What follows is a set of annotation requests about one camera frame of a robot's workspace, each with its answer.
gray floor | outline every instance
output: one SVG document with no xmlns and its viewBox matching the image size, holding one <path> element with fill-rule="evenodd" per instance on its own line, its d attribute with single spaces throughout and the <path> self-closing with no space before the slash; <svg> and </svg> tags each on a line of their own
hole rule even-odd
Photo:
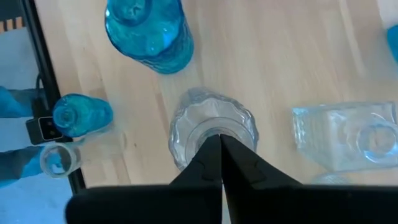
<svg viewBox="0 0 398 224">
<path fill-rule="evenodd" d="M 37 75 L 34 53 L 26 28 L 0 34 L 0 85 L 33 88 Z M 0 118 L 0 151 L 30 146 L 25 129 L 28 118 Z M 44 174 L 0 188 L 0 224 L 64 223 L 63 209 L 72 196 L 67 179 Z"/>
</svg>

bottle neck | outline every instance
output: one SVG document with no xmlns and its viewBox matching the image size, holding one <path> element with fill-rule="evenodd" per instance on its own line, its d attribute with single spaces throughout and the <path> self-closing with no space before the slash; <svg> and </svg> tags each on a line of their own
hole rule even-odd
<svg viewBox="0 0 398 224">
<path fill-rule="evenodd" d="M 125 26 L 143 23 L 152 9 L 152 0 L 108 0 L 106 17 L 112 16 Z"/>
<path fill-rule="evenodd" d="M 398 156 L 397 137 L 398 127 L 394 123 L 377 119 L 359 130 L 356 145 L 367 159 L 378 163 Z"/>
</svg>

blue bottle cap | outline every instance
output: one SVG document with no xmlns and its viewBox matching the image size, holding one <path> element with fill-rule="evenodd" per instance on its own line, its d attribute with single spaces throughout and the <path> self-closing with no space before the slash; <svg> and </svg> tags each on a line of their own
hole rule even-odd
<svg viewBox="0 0 398 224">
<path fill-rule="evenodd" d="M 60 128 L 70 128 L 77 120 L 77 112 L 68 106 L 58 106 L 53 111 L 55 125 Z"/>
</svg>

black cable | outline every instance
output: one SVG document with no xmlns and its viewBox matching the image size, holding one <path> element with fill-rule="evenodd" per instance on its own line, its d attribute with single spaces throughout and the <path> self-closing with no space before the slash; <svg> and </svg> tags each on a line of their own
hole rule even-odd
<svg viewBox="0 0 398 224">
<path fill-rule="evenodd" d="M 37 78 L 36 78 L 36 98 L 37 99 L 40 98 L 40 81 L 42 81 L 42 76 L 40 74 L 38 74 Z"/>
</svg>

small clear cup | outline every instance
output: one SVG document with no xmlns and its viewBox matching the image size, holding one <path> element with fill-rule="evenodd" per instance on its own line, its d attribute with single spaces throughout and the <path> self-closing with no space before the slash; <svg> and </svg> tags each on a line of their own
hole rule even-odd
<svg viewBox="0 0 398 224">
<path fill-rule="evenodd" d="M 40 167 L 53 178 L 67 177 L 82 164 L 122 154 L 126 144 L 126 135 L 111 124 L 76 142 L 46 145 L 40 155 Z"/>
</svg>

